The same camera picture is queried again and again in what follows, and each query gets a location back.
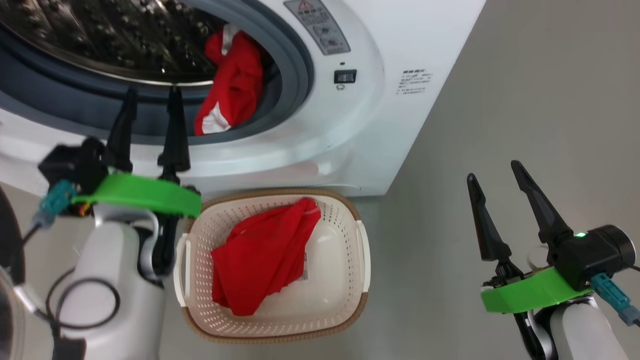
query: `red clothing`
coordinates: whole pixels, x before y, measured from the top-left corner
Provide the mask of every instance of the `red clothing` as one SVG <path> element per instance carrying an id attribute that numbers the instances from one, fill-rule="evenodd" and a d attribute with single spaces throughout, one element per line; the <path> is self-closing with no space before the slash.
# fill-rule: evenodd
<path id="1" fill-rule="evenodd" d="M 196 135 L 242 124 L 253 115 L 262 96 L 260 49 L 249 35 L 227 24 L 208 39 L 205 54 L 218 65 L 218 71 L 196 116 Z"/>
<path id="2" fill-rule="evenodd" d="M 299 279 L 320 216 L 316 202 L 304 198 L 237 224 L 226 244 L 211 252 L 213 301 L 236 316 L 252 315 L 265 297 Z"/>

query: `gray floor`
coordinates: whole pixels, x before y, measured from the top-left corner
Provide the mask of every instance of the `gray floor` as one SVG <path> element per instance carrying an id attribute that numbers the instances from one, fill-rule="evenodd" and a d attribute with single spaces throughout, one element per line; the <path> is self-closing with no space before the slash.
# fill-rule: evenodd
<path id="1" fill-rule="evenodd" d="M 190 332 L 172 297 L 162 359 L 525 359 L 516 325 L 486 314 L 465 176 L 475 172 L 514 262 L 538 244 L 509 161 L 523 161 L 576 230 L 613 223 L 640 236 L 640 3 L 489 0 L 428 122 L 384 198 L 358 199 L 374 262 L 361 319 L 336 336 L 286 345 L 214 345 Z M 8 189 L 22 225 L 36 199 Z M 60 222 L 28 245 L 43 293 L 91 224 Z M 640 302 L 640 274 L 616 282 Z M 631 359 L 640 330 L 602 306 Z M 46 358 L 46 327 L 29 319 L 28 359 Z"/>

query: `washing machine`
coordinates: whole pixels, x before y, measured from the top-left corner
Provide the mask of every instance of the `washing machine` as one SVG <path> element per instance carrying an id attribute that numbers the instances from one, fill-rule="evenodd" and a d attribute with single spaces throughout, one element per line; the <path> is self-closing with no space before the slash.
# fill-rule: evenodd
<path id="1" fill-rule="evenodd" d="M 326 187 L 382 195 L 484 0 L 0 0 L 0 181 L 44 194 L 58 143 L 105 140 L 130 87 L 135 174 L 157 177 L 168 89 L 182 90 L 191 170 L 205 197 Z M 239 26 L 268 53 L 253 116 L 195 136 L 214 79 L 207 37 Z"/>

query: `sticker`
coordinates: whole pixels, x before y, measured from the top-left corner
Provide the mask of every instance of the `sticker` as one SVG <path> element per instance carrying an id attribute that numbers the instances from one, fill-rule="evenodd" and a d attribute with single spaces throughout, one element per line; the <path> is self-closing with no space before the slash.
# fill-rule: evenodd
<path id="1" fill-rule="evenodd" d="M 284 5 L 307 28 L 325 55 L 351 51 L 340 27 L 320 0 L 290 0 Z"/>
<path id="2" fill-rule="evenodd" d="M 425 69 L 402 71 L 396 95 L 422 94 L 427 91 L 427 84 L 431 82 L 432 72 Z"/>

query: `brown basket rim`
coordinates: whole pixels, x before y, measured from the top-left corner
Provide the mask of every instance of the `brown basket rim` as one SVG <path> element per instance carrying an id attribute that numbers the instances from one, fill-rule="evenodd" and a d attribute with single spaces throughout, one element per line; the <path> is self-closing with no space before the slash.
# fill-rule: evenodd
<path id="1" fill-rule="evenodd" d="M 340 202 L 342 202 L 349 209 L 349 211 L 353 215 L 353 218 L 356 221 L 360 220 L 360 214 L 359 214 L 358 210 L 355 208 L 355 206 L 353 205 L 353 203 L 351 201 L 349 201 L 349 199 L 347 199 L 346 197 L 342 196 L 341 194 L 333 192 L 333 191 L 330 191 L 330 190 L 305 189 L 305 188 L 258 190 L 258 191 L 253 191 L 253 192 L 244 192 L 244 193 L 238 193 L 238 194 L 234 194 L 234 195 L 228 195 L 228 196 L 224 196 L 224 197 L 219 197 L 217 199 L 209 200 L 209 201 L 205 202 L 204 204 L 202 204 L 202 212 L 204 212 L 206 209 L 210 208 L 211 206 L 214 206 L 214 205 L 217 205 L 217 204 L 221 204 L 223 202 L 242 200 L 242 199 L 249 199 L 249 198 L 252 198 L 252 197 L 264 197 L 264 196 L 276 196 L 276 195 L 301 195 L 301 196 L 308 195 L 308 196 L 333 197 L 334 199 L 337 199 Z M 191 228 L 193 227 L 193 224 L 195 223 L 195 220 L 196 219 L 189 219 L 187 221 L 187 224 L 185 226 L 185 232 L 187 232 L 187 233 L 191 232 Z M 356 320 L 358 320 L 358 318 L 362 314 L 362 311 L 364 310 L 364 307 L 367 304 L 368 296 L 369 296 L 369 294 L 366 293 L 366 292 L 363 292 L 361 294 L 360 301 L 359 301 L 358 306 L 356 307 L 355 311 L 353 311 L 353 314 L 347 320 L 345 320 L 344 322 L 342 322 L 342 323 L 340 323 L 340 324 L 338 324 L 336 326 L 329 327 L 327 329 L 321 329 L 321 330 L 309 331 L 309 332 L 301 332 L 299 334 L 290 334 L 290 335 L 262 336 L 262 337 L 256 337 L 256 338 L 244 338 L 244 337 L 237 337 L 237 336 L 216 336 L 216 335 L 211 335 L 208 332 L 204 331 L 195 322 L 195 320 L 191 316 L 191 312 L 190 312 L 188 307 L 183 307 L 182 308 L 182 315 L 184 316 L 184 319 L 186 320 L 186 322 L 189 324 L 189 327 L 195 333 L 197 333 L 201 338 L 203 338 L 203 339 L 205 339 L 207 341 L 211 341 L 211 342 L 215 342 L 215 343 L 244 344 L 244 345 L 288 343 L 288 342 L 291 342 L 291 341 L 314 339 L 314 338 L 320 338 L 322 336 L 328 336 L 328 335 L 332 335 L 332 334 L 337 334 L 338 332 L 347 329 L 349 326 L 353 325 L 353 323 L 356 322 Z"/>

